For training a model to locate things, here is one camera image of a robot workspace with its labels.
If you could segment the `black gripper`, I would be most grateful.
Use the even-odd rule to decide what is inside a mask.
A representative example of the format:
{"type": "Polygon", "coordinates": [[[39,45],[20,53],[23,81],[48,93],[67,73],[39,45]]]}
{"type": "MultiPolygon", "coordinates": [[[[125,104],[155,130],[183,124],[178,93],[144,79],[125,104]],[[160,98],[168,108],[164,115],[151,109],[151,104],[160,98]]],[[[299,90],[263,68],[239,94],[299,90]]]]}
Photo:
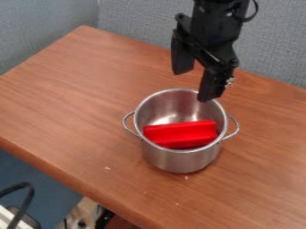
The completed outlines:
{"type": "Polygon", "coordinates": [[[192,14],[175,16],[171,38],[171,65],[175,75],[206,67],[198,89],[198,101],[219,98],[232,85],[238,57],[232,43],[243,26],[243,0],[194,0],[192,14]]]}

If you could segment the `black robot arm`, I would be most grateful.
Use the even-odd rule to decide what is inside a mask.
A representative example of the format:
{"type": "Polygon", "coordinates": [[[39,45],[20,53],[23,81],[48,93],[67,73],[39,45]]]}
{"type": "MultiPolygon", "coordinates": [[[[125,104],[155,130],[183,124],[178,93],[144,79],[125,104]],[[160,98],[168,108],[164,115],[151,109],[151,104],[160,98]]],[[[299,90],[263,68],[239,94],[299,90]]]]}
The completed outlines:
{"type": "Polygon", "coordinates": [[[171,37],[171,65],[175,75],[194,70],[195,62],[204,67],[198,88],[198,101],[219,98],[234,81],[239,59],[232,43],[242,26],[258,13],[255,0],[194,0],[190,16],[175,16],[171,37]]]}

